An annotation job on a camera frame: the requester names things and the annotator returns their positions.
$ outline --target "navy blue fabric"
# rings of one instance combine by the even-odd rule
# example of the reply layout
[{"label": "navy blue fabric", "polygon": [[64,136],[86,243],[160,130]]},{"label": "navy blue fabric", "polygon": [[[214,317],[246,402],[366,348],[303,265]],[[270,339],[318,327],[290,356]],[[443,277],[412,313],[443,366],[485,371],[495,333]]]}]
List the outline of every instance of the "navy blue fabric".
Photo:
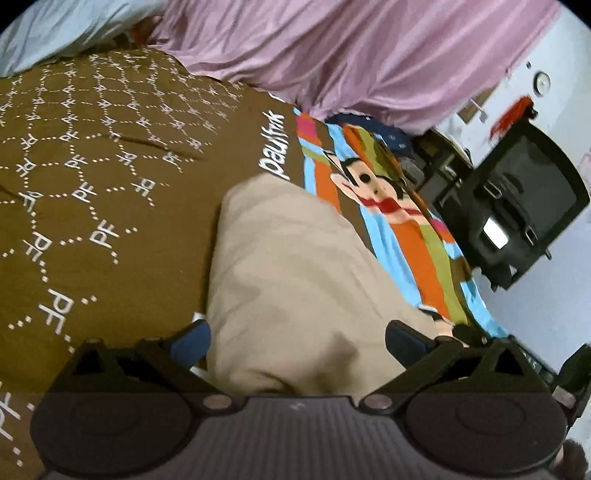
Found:
[{"label": "navy blue fabric", "polygon": [[324,120],[327,124],[356,125],[365,128],[374,135],[379,135],[391,152],[397,157],[414,158],[410,137],[398,127],[390,127],[371,116],[355,115],[354,113],[338,113]]}]

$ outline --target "pink curtain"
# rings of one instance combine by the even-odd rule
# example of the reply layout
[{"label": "pink curtain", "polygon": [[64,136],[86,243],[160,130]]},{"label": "pink curtain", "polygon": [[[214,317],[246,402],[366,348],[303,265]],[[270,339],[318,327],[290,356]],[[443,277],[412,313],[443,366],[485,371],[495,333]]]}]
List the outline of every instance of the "pink curtain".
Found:
[{"label": "pink curtain", "polygon": [[168,0],[150,44],[188,71],[248,83],[316,118],[421,133],[500,81],[556,0]]}]

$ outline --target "red cloth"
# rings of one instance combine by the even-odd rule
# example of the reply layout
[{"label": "red cloth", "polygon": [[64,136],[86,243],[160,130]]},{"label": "red cloth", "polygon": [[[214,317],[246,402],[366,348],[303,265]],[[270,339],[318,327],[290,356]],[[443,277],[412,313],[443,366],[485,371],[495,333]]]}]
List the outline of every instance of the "red cloth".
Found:
[{"label": "red cloth", "polygon": [[521,120],[528,108],[533,106],[534,101],[529,96],[524,96],[517,100],[491,128],[489,140],[492,141],[495,137],[504,137],[513,124]]}]

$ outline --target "office chair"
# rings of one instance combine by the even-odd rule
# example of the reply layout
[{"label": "office chair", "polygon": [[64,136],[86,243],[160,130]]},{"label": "office chair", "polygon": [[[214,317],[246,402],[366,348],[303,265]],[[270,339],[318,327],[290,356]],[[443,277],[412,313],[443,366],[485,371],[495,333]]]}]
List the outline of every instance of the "office chair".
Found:
[{"label": "office chair", "polygon": [[434,207],[468,263],[509,289],[589,204],[575,166],[522,119],[484,162]]}]

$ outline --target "colorful striped blanket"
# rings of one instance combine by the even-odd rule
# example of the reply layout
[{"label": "colorful striped blanket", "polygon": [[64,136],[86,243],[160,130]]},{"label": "colorful striped blanket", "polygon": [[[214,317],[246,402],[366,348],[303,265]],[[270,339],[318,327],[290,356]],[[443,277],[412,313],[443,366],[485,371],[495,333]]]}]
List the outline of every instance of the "colorful striped blanket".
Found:
[{"label": "colorful striped blanket", "polygon": [[294,112],[304,188],[351,221],[406,300],[455,324],[477,322],[493,336],[507,336],[486,309],[445,224],[406,188],[384,143],[360,127],[321,126]]}]

